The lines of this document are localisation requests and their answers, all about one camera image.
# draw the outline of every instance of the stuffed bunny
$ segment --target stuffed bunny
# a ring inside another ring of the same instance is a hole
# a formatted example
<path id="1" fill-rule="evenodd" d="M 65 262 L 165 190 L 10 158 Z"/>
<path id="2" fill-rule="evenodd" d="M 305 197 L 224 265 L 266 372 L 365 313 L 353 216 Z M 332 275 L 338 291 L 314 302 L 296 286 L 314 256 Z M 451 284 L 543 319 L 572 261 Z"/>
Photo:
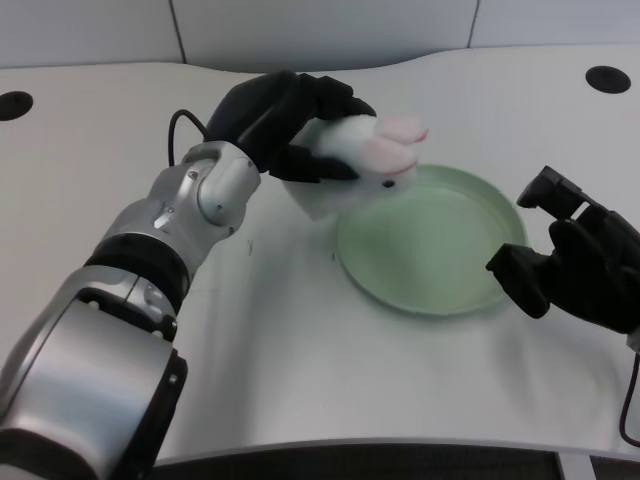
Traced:
<path id="1" fill-rule="evenodd" d="M 310 149 L 317 158 L 339 159 L 358 178 L 284 182 L 285 187 L 312 219 L 395 195 L 406 190 L 416 176 L 418 156 L 408 146 L 425 140 L 427 133 L 418 120 L 409 117 L 379 120 L 358 115 L 336 121 L 312 120 L 292 144 Z"/>

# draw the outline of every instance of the pink bunny ear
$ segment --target pink bunny ear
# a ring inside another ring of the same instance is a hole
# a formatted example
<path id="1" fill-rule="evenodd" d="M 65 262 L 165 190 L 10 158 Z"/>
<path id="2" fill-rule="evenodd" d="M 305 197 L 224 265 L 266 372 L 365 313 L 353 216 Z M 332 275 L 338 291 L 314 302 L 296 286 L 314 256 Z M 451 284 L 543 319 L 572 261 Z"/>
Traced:
<path id="1" fill-rule="evenodd" d="M 383 175 L 398 175 L 411 170 L 418 162 L 417 155 L 404 145 L 380 136 L 371 137 L 364 144 L 363 168 Z"/>
<path id="2" fill-rule="evenodd" d="M 392 117 L 386 120 L 378 120 L 376 132 L 403 145 L 411 145 L 426 139 L 429 130 L 417 118 Z"/>

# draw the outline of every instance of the light green dish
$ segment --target light green dish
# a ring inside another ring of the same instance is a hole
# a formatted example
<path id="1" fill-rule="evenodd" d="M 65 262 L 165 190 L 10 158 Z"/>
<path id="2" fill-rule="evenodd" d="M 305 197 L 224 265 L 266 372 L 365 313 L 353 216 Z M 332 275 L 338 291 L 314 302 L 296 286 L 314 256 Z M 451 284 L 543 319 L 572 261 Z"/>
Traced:
<path id="1" fill-rule="evenodd" d="M 353 279 L 414 313 L 466 313 L 503 298 L 485 269 L 503 243 L 527 243 L 511 202 L 476 176 L 433 165 L 418 167 L 406 193 L 338 223 L 338 252 Z"/>

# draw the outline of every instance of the white tabletop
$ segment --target white tabletop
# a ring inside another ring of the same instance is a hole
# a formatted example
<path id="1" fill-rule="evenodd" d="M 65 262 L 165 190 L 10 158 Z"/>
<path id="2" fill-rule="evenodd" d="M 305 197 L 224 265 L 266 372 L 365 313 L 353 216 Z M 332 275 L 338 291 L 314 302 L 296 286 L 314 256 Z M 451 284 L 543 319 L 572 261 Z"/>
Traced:
<path id="1" fill-rule="evenodd" d="M 607 95 L 584 80 L 612 65 L 634 82 L 639 58 L 640 47 L 464 50 L 332 75 L 380 115 L 421 115 L 424 162 L 466 169 L 514 200 L 549 164 L 640 226 L 640 90 Z M 206 120 L 247 78 L 164 64 L 0 70 L 0 93 L 35 100 L 0 123 L 0 362 L 164 168 L 170 115 Z M 181 124 L 178 149 L 198 138 Z M 522 215 L 548 252 L 549 217 Z M 448 320 L 385 308 L 334 259 L 333 226 L 264 178 L 180 313 L 189 378 L 162 459 L 354 439 L 637 455 L 617 434 L 633 361 L 624 337 L 555 308 L 533 320 L 508 302 Z"/>

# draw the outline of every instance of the cable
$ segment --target cable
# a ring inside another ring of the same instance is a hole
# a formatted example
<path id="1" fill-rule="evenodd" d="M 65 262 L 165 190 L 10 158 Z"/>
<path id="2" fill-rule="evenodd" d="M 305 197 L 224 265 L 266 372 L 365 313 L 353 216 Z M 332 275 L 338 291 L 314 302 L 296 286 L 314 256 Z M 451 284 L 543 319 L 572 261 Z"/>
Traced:
<path id="1" fill-rule="evenodd" d="M 620 436 L 629 445 L 640 448 L 640 441 L 634 440 L 627 435 L 627 414 L 629 413 L 629 405 L 631 405 L 631 397 L 633 397 L 633 391 L 636 388 L 636 381 L 638 380 L 638 367 L 640 367 L 640 355 L 636 353 L 636 358 L 633 361 L 633 371 L 631 372 L 631 379 L 629 380 L 629 389 L 627 390 L 627 396 L 624 398 L 624 404 L 622 405 L 622 412 L 620 412 Z"/>
<path id="2" fill-rule="evenodd" d="M 191 123 L 193 123 L 198 130 L 200 130 L 200 133 L 202 133 L 202 136 L 204 137 L 205 141 L 209 141 L 209 134 L 207 132 L 207 128 L 202 124 L 202 122 L 200 120 L 198 120 L 198 117 L 196 117 L 193 113 L 191 113 L 189 110 L 178 110 L 176 113 L 174 113 L 173 115 L 171 115 L 171 120 L 169 121 L 169 141 L 168 141 L 168 148 L 169 148 L 169 166 L 173 167 L 176 162 L 175 162 L 175 153 L 173 151 L 173 142 L 174 142 L 174 138 L 176 135 L 176 123 L 178 122 L 178 119 L 180 117 L 187 117 L 189 120 L 191 120 Z"/>

